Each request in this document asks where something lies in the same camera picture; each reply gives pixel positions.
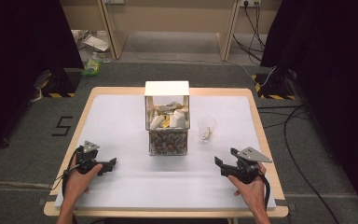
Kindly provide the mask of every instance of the black stand base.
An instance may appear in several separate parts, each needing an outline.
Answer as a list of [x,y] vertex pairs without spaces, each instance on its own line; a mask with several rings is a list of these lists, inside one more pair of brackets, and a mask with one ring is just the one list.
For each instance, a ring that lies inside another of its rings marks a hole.
[[282,81],[281,85],[272,85],[269,80],[265,84],[267,77],[268,74],[255,75],[255,88],[258,97],[275,100],[295,100],[295,94],[286,78]]
[[56,81],[53,75],[49,76],[41,90],[44,97],[74,97],[77,85],[80,82],[80,72],[66,72],[68,79],[64,82]]

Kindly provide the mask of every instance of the wooden table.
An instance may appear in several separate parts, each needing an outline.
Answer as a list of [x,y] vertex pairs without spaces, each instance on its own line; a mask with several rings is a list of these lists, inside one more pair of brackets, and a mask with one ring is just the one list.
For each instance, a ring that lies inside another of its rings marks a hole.
[[[84,108],[83,114],[77,124],[74,136],[72,138],[72,141],[70,143],[70,146],[68,147],[68,150],[66,152],[66,155],[62,161],[62,166],[60,168],[60,171],[57,174],[57,177],[60,176],[63,172],[63,170],[66,168],[66,165],[68,164],[70,157],[73,153],[73,149],[77,148],[77,142],[79,139],[79,135],[82,132],[82,129],[85,125],[85,121],[88,117],[91,105],[93,103],[94,98],[97,95],[106,95],[106,94],[112,94],[112,95],[144,95],[145,94],[145,88],[128,88],[128,87],[97,87],[94,88],[89,96],[89,99],[86,103],[86,106]],[[269,145],[266,139],[266,136],[264,134],[264,130],[260,121],[260,117],[258,115],[256,106],[255,106],[255,100],[253,98],[253,95],[250,90],[247,89],[217,89],[217,88],[190,88],[190,98],[191,95],[198,95],[198,96],[247,96],[249,99],[249,104],[251,107],[251,114],[254,120],[255,124],[255,130],[257,134],[257,138],[259,140],[259,145],[261,148],[261,152],[266,155],[269,158],[272,158],[272,155],[269,151]],[[265,164],[267,168],[267,174],[268,179],[271,185],[271,192],[274,195],[275,200],[284,200],[284,195],[282,192],[282,186],[277,174],[277,171],[275,169],[274,163],[266,163]],[[59,190],[61,190],[61,183],[59,186],[52,190],[50,192],[51,196],[56,196],[59,193]],[[60,213],[60,209],[58,207],[54,206],[54,202],[47,202],[45,205],[44,212],[47,216],[57,216]],[[269,209],[268,215],[269,217],[285,217],[288,214],[288,207],[287,206],[281,206],[277,204],[276,208]],[[76,216],[86,216],[86,217],[213,217],[213,218],[221,218],[221,217],[227,217],[227,218],[236,218],[236,217],[252,217],[252,213],[249,210],[222,210],[222,211],[170,211],[170,210],[164,210],[164,211],[146,211],[146,210],[112,210],[112,209],[102,209],[102,210],[86,210],[86,209],[76,209],[75,210]]]

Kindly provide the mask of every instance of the power socket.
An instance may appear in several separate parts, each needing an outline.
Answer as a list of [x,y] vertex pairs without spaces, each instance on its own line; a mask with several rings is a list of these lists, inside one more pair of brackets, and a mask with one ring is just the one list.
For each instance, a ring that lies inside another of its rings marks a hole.
[[[245,7],[245,1],[246,0],[241,0],[240,7]],[[247,1],[248,1],[248,7],[257,7],[257,3],[259,7],[261,5],[261,0],[247,0]]]

